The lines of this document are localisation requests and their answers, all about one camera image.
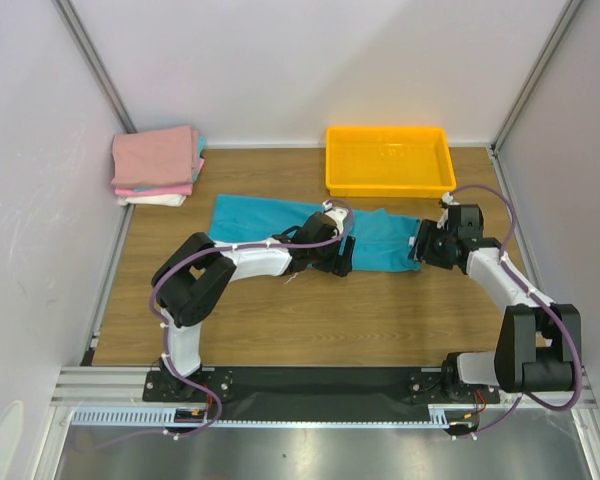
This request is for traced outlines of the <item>white folded shirt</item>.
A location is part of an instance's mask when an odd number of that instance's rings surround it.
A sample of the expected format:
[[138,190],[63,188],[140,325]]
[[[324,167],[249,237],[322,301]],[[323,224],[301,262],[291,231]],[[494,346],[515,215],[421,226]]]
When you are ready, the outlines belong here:
[[166,207],[179,207],[186,200],[186,195],[181,194],[162,194],[151,196],[126,196],[118,197],[117,203],[120,206],[127,205],[157,205]]

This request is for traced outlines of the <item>bright pink folded shirt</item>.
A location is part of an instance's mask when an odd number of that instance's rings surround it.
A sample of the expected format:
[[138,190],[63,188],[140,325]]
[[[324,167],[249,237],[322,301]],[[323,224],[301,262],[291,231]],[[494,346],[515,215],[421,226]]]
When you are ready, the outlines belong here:
[[140,187],[136,189],[124,189],[116,187],[114,192],[118,196],[122,197],[146,197],[146,196],[157,196],[157,195],[184,195],[189,196],[193,191],[193,184],[197,180],[200,171],[205,164],[205,159],[201,158],[199,164],[193,170],[192,183],[169,186],[169,187]]

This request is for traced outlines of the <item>teal t shirt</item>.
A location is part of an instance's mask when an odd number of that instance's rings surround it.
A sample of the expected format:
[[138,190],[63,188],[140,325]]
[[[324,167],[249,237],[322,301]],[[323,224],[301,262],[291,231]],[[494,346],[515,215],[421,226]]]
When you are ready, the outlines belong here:
[[[287,200],[219,195],[208,236],[224,242],[258,242],[300,226],[321,206]],[[370,272],[417,272],[410,255],[420,227],[416,217],[384,209],[354,213],[351,235],[356,238],[353,269]]]

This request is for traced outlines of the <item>aluminium corner post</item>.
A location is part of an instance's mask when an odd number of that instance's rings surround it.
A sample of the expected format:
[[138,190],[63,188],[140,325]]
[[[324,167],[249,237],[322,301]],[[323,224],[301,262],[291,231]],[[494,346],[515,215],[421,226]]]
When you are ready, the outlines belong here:
[[562,8],[502,125],[491,142],[491,151],[494,155],[498,155],[504,147],[505,142],[513,131],[526,105],[531,100],[533,93],[584,4],[583,0],[569,0]]
[[109,105],[121,128],[125,133],[136,133],[136,126],[126,108],[123,98],[114,84],[73,2],[70,0],[52,0],[51,3],[65,25],[89,72],[100,89],[104,100]]

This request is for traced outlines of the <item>dusty pink folded shirt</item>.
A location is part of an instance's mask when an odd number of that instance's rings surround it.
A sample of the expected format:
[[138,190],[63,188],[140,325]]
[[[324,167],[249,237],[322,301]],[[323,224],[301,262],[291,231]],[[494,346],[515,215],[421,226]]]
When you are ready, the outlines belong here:
[[190,126],[117,134],[112,142],[118,188],[191,184],[198,163],[199,134]]

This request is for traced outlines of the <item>yellow plastic tray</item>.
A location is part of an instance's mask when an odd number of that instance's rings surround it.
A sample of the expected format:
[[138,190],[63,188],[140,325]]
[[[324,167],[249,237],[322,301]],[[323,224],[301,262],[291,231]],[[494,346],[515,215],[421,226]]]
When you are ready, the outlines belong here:
[[439,127],[332,126],[326,130],[325,185],[333,196],[437,199],[457,180]]

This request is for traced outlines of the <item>right aluminium corner post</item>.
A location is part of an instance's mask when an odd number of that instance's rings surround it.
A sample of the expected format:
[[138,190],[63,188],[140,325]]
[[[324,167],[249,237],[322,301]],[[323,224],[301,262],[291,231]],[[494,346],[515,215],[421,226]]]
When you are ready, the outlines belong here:
[[533,93],[584,4],[583,0],[569,0],[562,8],[502,125],[491,142],[491,151],[494,155],[498,155],[504,147],[505,142],[513,131],[526,105],[531,100]]

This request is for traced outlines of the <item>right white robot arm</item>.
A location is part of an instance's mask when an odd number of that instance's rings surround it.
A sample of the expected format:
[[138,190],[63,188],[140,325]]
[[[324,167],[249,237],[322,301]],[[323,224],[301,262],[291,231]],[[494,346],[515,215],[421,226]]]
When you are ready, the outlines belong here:
[[476,204],[446,197],[437,221],[420,224],[411,256],[429,266],[455,267],[481,286],[503,315],[492,352],[452,353],[440,377],[443,395],[461,402],[477,385],[507,393],[573,392],[582,387],[581,316],[537,290],[501,243],[484,235]]

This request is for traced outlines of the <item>left aluminium corner post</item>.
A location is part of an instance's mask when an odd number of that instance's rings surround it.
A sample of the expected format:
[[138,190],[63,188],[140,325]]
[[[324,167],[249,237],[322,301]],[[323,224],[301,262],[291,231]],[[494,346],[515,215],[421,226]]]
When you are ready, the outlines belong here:
[[125,133],[136,133],[136,126],[126,108],[123,98],[114,84],[73,2],[70,0],[52,0],[51,3],[65,25],[89,72],[100,89],[104,100],[109,105],[121,128]]

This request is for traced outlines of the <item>light blue folded shirt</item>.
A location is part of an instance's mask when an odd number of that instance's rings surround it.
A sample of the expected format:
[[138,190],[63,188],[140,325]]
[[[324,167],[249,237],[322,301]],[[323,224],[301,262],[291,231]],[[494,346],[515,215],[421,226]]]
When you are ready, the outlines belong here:
[[[192,180],[191,183],[195,183],[198,179],[200,171],[204,165],[204,157],[202,156],[202,152],[206,146],[206,139],[204,136],[198,136],[198,145],[196,148],[196,157],[193,162],[193,170],[192,170]],[[135,193],[146,192],[151,190],[160,189],[160,186],[141,186],[133,189]]]

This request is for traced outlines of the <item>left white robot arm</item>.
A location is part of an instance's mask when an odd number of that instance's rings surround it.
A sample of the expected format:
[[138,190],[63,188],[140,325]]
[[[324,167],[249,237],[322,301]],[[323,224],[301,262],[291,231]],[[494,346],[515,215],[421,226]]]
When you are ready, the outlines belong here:
[[293,276],[311,267],[339,277],[352,270],[354,212],[327,202],[301,226],[259,242],[214,241],[190,236],[151,280],[150,311],[160,319],[163,353],[154,390],[188,400],[200,388],[201,326],[227,286],[256,277]]

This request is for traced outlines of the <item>small pink thread scrap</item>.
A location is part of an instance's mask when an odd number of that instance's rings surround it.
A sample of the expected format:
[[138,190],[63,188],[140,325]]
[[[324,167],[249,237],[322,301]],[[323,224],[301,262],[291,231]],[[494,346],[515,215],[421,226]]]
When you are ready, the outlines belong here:
[[296,273],[292,274],[290,276],[290,278],[284,282],[284,285],[287,285],[290,282],[292,282],[293,280],[295,280],[298,277],[299,274],[300,274],[300,272],[296,272]]

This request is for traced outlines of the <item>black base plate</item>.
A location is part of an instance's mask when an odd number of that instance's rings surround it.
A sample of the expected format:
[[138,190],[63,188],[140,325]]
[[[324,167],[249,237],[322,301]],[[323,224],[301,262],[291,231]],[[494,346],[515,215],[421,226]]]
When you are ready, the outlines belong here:
[[408,422],[427,419],[431,405],[500,401],[438,367],[215,366],[190,380],[216,393],[223,420],[239,422]]

